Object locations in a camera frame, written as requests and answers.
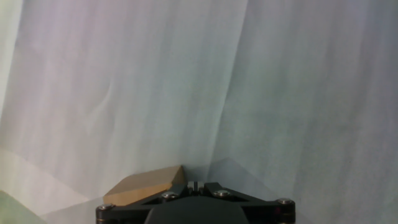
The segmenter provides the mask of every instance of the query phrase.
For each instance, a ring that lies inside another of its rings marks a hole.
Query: cardboard box
[[[104,203],[128,205],[171,188],[172,184],[186,184],[182,166],[168,167],[126,177],[104,197]]]

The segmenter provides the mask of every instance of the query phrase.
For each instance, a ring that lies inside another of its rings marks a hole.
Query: black plastic part
[[[227,200],[216,198],[217,190],[227,190]],[[264,201],[240,192],[223,188],[219,183],[207,183],[198,189],[173,185],[168,189],[178,194],[165,201],[157,193],[126,206],[96,210],[97,224],[183,224],[183,223],[295,223],[295,203],[281,204]]]

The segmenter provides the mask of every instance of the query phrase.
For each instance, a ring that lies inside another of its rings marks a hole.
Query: metal screw
[[[164,199],[174,199],[178,197],[178,194],[174,193],[174,192],[164,192],[162,193],[162,197]]]
[[[115,207],[114,204],[103,204],[103,205],[98,206],[98,209],[100,209],[100,210],[108,210],[108,209],[111,209],[113,207]]]
[[[282,205],[287,205],[292,203],[293,201],[289,198],[280,198],[277,200],[277,202],[281,203]]]
[[[220,198],[228,197],[230,195],[231,195],[231,193],[227,190],[217,190],[216,192],[214,192],[214,196],[220,197]]]

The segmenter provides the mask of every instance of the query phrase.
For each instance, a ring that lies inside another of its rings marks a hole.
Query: screw head
[[[178,194],[174,193],[174,192],[164,192],[162,193],[162,197],[164,199],[174,199],[178,197]]]
[[[277,202],[281,203],[282,205],[287,205],[292,203],[293,201],[289,198],[280,198],[277,200]]]
[[[98,206],[98,209],[100,209],[100,210],[108,210],[108,209],[111,209],[113,207],[115,207],[115,205],[109,203],[109,204],[103,204],[103,205]]]
[[[214,194],[214,196],[220,197],[220,198],[228,197],[228,196],[231,195],[231,193],[229,191],[227,191],[227,190],[217,190],[213,194]]]

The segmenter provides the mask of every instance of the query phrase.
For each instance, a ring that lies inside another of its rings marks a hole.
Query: white fabric backdrop
[[[190,179],[294,199],[297,223],[398,222],[397,9],[26,1],[0,124],[4,154],[25,165],[6,187],[60,223],[92,216],[60,209],[129,174],[183,164]]]

